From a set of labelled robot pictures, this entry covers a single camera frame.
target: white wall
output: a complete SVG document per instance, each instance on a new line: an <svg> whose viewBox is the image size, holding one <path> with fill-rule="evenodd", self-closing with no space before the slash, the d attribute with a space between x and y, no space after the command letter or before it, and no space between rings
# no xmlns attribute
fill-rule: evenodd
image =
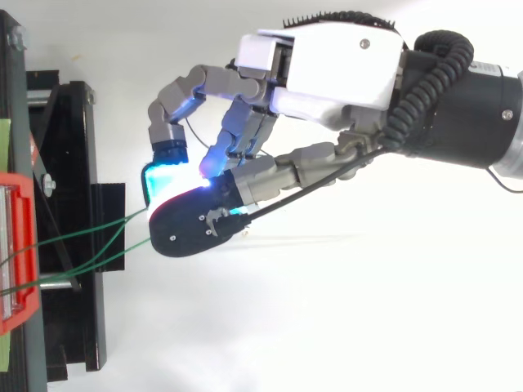
<svg viewBox="0 0 523 392"><path fill-rule="evenodd" d="M476 59L523 69L519 0L2 0L31 33L30 69L96 89L100 181L143 207L146 110L198 63L224 65L243 33L307 12L368 10L412 46L431 29L467 35ZM211 142L228 103L193 124ZM190 158L204 153L188 136ZM279 121L273 154L332 139ZM182 260L150 246L105 276L109 361L69 367L52 391L523 390L523 196L482 171L380 158L348 182ZM127 245L148 236L145 217Z"/></svg>

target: silver arm link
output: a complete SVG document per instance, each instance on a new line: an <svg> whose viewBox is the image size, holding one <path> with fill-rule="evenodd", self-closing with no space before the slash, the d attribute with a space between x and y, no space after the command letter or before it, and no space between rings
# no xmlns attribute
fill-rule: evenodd
<svg viewBox="0 0 523 392"><path fill-rule="evenodd" d="M231 172L244 205L249 205L275 198L282 189L306 188L355 161L366 149L365 145L354 145L352 139L340 137L337 145L324 142L276 158L260 157ZM358 169L350 170L339 179L350 180Z"/></svg>

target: coiled cable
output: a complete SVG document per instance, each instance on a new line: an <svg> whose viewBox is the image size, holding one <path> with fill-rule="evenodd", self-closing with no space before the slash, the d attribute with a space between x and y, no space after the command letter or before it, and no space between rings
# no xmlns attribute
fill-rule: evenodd
<svg viewBox="0 0 523 392"><path fill-rule="evenodd" d="M420 36L414 50L435 53L442 59L410 89L389 115L382 130L383 136L378 140L389 151L401 149L414 124L463 76L474 57L474 47L468 39L445 30Z"/></svg>

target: black cable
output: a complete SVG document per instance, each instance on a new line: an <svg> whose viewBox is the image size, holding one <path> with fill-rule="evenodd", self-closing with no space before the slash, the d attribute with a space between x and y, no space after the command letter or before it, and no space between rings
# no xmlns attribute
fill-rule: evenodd
<svg viewBox="0 0 523 392"><path fill-rule="evenodd" d="M490 169L487 169L487 173L490 174L492 178L494 178L494 181L498 183L499 186L501 186L503 189L505 189L507 192L510 192L511 194L523 194L523 190L514 190L508 188L501 180L494 174L494 172Z"/></svg>
<svg viewBox="0 0 523 392"><path fill-rule="evenodd" d="M372 153L368 153L368 154L364 155L363 157L358 158L355 161L352 161L352 162L348 163L347 165L340 167L335 172L329 174L328 176L322 178L319 181L316 181L314 184L309 185L306 188L303 188L302 190L296 192L295 194L292 194L291 196L288 196L287 198L279 200L278 202L273 203L270 206L267 206L265 208L262 208L261 210L258 210L252 214L249 214L248 218L250 221L254 221L255 219L260 218L264 215L267 215L270 212L276 211L277 209L279 209L281 207L285 207L288 204L295 202L299 198L302 198L303 196L307 196L309 193L314 192L315 190L322 188L323 186L326 186L329 182L336 180L339 176L343 176L345 173L354 169L355 167L365 165L371 159L379 157L380 155L384 155L388 152L389 151L387 149L377 149L377 150L373 151Z"/></svg>
<svg viewBox="0 0 523 392"><path fill-rule="evenodd" d="M398 151L403 147L420 118L467 72L474 57L474 47L468 39L444 30L418 37L414 50L435 53L441 60L392 109L382 130L384 136L378 140L389 150Z"/></svg>
<svg viewBox="0 0 523 392"><path fill-rule="evenodd" d="M205 142L204 142L203 140L201 140L201 139L199 138L198 135L196 135L196 132L194 131L193 127L190 125L190 122L189 122L189 119L188 119L188 118L186 118L186 123L187 123L187 125L189 126L190 131L193 132L194 137L195 137L196 139L198 139L198 141L201 143L201 145L202 145L203 147L205 147L206 149L209 149L209 146L206 145Z"/></svg>

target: metal rod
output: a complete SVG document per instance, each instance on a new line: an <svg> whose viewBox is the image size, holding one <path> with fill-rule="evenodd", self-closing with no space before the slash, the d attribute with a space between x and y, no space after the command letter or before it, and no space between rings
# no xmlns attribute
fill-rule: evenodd
<svg viewBox="0 0 523 392"><path fill-rule="evenodd" d="M40 278L52 278L53 276L56 276L56 274L41 274ZM60 290L64 288L72 288L73 285L71 282L67 279L58 279L54 282L47 282L47 283L40 283L40 289L41 290Z"/></svg>
<svg viewBox="0 0 523 392"><path fill-rule="evenodd" d="M27 91L27 105L30 108L42 108L47 105L51 90L29 90Z"/></svg>

